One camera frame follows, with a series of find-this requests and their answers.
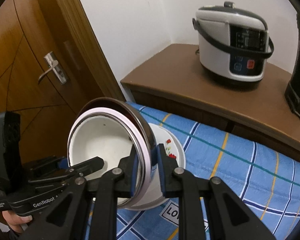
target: white rice cooker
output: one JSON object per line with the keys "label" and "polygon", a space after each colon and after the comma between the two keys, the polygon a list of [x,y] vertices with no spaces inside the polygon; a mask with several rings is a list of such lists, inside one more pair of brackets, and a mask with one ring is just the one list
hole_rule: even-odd
{"label": "white rice cooker", "polygon": [[263,78],[274,45],[262,17],[226,1],[198,9],[192,22],[199,33],[200,62],[209,72],[236,83]]}

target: white wall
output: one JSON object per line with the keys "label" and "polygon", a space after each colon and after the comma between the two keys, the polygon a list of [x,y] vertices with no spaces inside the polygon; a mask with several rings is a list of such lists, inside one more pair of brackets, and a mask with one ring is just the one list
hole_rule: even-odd
{"label": "white wall", "polygon": [[[198,34],[191,19],[204,5],[223,5],[225,0],[162,0],[172,43],[198,44]],[[292,73],[298,46],[296,11],[288,0],[228,0],[238,8],[263,17],[274,43],[268,62]]]}
{"label": "white wall", "polygon": [[118,83],[171,43],[161,0],[81,0]]}
{"label": "white wall", "polygon": [[[198,44],[191,19],[203,5],[225,0],[81,0],[118,83],[171,43]],[[261,15],[275,51],[269,62],[292,72],[298,45],[296,11],[288,0],[229,0]]]}
{"label": "white wall", "polygon": [[10,228],[7,225],[5,225],[1,222],[0,222],[0,229],[2,232],[8,232],[10,230]]}

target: blue checkered tablecloth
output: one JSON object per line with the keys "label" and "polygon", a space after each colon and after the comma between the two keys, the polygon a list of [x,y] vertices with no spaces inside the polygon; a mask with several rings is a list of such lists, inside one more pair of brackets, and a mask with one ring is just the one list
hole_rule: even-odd
{"label": "blue checkered tablecloth", "polygon": [[[264,145],[216,128],[129,104],[138,109],[147,122],[162,125],[178,138],[186,153],[187,170],[200,178],[218,176],[223,179],[277,240],[285,239],[298,223],[300,163]],[[210,240],[203,200],[202,209]],[[170,199],[146,211],[118,210],[117,239],[178,239],[178,199]]]}

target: white plate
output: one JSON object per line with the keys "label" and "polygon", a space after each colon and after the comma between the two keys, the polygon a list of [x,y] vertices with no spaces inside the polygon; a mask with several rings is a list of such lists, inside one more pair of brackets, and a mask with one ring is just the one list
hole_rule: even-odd
{"label": "white plate", "polygon": [[[149,124],[153,133],[157,144],[163,143],[167,148],[170,149],[167,151],[171,154],[176,156],[176,160],[179,167],[186,168],[186,156],[183,150],[183,147],[176,136],[168,131],[167,129],[158,126],[156,124],[150,123]],[[146,191],[145,195],[142,199],[134,204],[132,207],[127,209],[129,210],[147,210],[150,208],[155,208],[160,206],[161,204],[165,203],[168,199],[162,196],[161,188],[160,188],[160,178],[159,178],[159,171],[156,170],[154,174],[154,178],[150,183],[148,190]]]}

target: finger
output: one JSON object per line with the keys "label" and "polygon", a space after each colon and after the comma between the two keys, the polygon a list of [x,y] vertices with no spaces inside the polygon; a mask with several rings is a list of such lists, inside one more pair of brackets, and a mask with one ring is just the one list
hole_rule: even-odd
{"label": "finger", "polygon": [[18,233],[23,232],[20,226],[21,224],[28,223],[32,220],[32,216],[20,217],[11,210],[3,211],[2,215],[6,220],[6,222],[8,223],[8,225],[11,227],[11,229]]}

